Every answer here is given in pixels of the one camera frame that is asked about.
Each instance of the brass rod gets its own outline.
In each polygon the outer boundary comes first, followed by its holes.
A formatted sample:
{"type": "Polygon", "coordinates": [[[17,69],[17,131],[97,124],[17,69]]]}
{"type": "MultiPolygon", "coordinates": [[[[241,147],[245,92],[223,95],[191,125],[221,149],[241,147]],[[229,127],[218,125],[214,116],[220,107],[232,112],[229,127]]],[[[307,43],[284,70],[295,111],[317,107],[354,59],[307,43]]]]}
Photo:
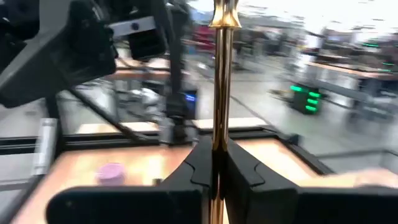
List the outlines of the brass rod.
{"type": "Polygon", "coordinates": [[[240,28],[236,6],[238,0],[214,0],[210,27],[216,28],[216,61],[213,117],[213,195],[210,201],[210,223],[222,224],[226,183],[229,96],[233,31],[240,28]]]}

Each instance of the factory floor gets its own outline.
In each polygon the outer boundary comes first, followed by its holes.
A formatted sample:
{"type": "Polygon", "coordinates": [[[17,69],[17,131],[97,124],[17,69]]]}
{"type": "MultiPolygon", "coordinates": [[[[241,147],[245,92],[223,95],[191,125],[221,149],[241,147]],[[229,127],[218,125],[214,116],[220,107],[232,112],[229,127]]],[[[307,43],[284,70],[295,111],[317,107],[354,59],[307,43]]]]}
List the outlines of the factory floor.
{"type": "MultiPolygon", "coordinates": [[[[360,131],[353,131],[346,122],[348,110],[325,103],[318,116],[305,116],[290,109],[278,96],[270,94],[273,89],[287,89],[289,83],[280,78],[285,58],[263,57],[245,63],[248,70],[232,75],[231,102],[229,115],[232,118],[259,116],[285,133],[297,133],[303,137],[301,146],[319,156],[341,152],[366,151],[369,149],[389,149],[398,151],[397,122],[381,124],[370,121],[360,131]]],[[[200,62],[199,57],[190,58],[187,80],[196,84],[199,91],[197,116],[208,119],[213,116],[213,70],[200,62]]],[[[353,85],[346,77],[334,80],[341,85],[353,85]]],[[[114,102],[110,86],[102,85],[82,90],[97,104],[114,113],[114,102]]],[[[334,101],[348,104],[343,97],[330,95],[334,101]]],[[[62,93],[62,115],[65,118],[67,133],[77,131],[83,123],[103,123],[104,121],[86,109],[72,96],[62,93]]],[[[40,118],[44,117],[43,101],[33,102],[19,108],[0,108],[0,138],[35,136],[40,118]]],[[[118,110],[123,121],[133,122],[136,118],[118,110]]],[[[348,161],[325,160],[325,164],[336,172],[363,169],[377,166],[378,157],[354,158],[348,161]]],[[[25,179],[30,175],[32,155],[0,156],[0,185],[6,180],[25,179]]],[[[0,213],[17,195],[18,190],[0,192],[0,213]]]]}

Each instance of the purple object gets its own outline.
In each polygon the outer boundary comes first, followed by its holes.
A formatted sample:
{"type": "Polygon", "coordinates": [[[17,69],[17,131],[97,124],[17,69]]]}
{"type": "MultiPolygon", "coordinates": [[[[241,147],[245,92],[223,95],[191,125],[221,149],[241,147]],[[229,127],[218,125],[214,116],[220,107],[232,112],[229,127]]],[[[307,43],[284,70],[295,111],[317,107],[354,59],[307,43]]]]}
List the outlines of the purple object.
{"type": "Polygon", "coordinates": [[[96,177],[102,185],[122,185],[124,182],[124,167],[118,163],[106,164],[99,168],[96,177]]]}

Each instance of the screw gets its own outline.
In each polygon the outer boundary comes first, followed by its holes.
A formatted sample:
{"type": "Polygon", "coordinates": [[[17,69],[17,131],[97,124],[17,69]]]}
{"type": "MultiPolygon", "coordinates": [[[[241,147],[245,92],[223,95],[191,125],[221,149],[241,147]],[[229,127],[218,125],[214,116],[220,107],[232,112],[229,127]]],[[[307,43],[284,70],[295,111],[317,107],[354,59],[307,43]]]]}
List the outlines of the screw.
{"type": "Polygon", "coordinates": [[[139,29],[138,23],[133,22],[133,23],[131,24],[131,28],[132,28],[133,30],[138,30],[138,29],[139,29]]]}

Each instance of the green light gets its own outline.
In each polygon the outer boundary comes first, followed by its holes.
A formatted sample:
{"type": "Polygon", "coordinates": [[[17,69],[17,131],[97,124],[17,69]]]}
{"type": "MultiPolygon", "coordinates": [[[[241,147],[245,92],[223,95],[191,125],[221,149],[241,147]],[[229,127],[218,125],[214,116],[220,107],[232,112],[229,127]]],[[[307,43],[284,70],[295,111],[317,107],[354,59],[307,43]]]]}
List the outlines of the green light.
{"type": "Polygon", "coordinates": [[[319,93],[314,93],[314,92],[310,92],[309,95],[312,96],[312,97],[317,97],[317,98],[318,98],[319,96],[321,96],[321,94],[319,94],[319,93]]]}
{"type": "Polygon", "coordinates": [[[290,86],[290,89],[293,91],[303,91],[303,89],[301,87],[298,86],[290,86]]]}
{"type": "Polygon", "coordinates": [[[367,46],[367,47],[378,47],[378,45],[377,44],[363,44],[364,46],[367,46]]]}
{"type": "Polygon", "coordinates": [[[312,106],[305,106],[305,109],[307,109],[309,111],[316,111],[317,110],[315,107],[312,107],[312,106]]]}
{"type": "Polygon", "coordinates": [[[318,104],[318,101],[317,101],[317,100],[307,99],[307,102],[312,103],[312,104],[314,104],[314,105],[317,105],[317,104],[318,104]]]}

